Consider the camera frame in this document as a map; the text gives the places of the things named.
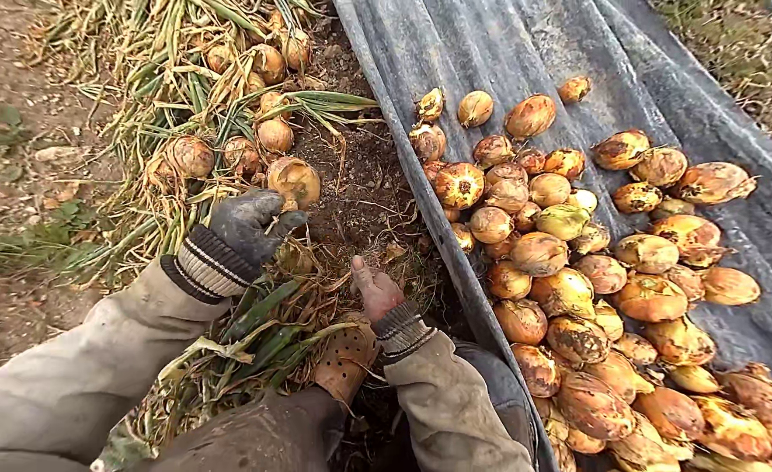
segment knitted cuff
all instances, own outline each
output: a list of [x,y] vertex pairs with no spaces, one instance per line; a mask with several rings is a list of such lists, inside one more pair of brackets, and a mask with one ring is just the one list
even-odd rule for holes
[[195,299],[216,305],[223,298],[246,291],[260,275],[211,230],[198,224],[176,257],[164,255],[162,269],[174,284]]
[[394,364],[424,345],[438,331],[428,327],[413,302],[395,306],[372,326],[383,346],[383,364]]

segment beige jacket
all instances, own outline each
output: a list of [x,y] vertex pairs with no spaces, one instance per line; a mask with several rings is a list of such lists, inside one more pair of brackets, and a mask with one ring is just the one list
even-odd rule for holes
[[[228,303],[198,302],[158,262],[86,321],[0,369],[0,472],[85,472],[123,415]],[[443,334],[386,368],[430,471],[531,470],[500,423],[482,377]]]

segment work glove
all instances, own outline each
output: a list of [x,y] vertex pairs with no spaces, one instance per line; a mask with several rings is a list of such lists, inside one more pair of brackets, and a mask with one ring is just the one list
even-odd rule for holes
[[162,257],[164,272],[186,293],[210,305],[243,294],[287,233],[307,221],[303,211],[278,216],[284,202],[276,191],[257,189],[224,200],[208,228],[194,226],[176,256]]

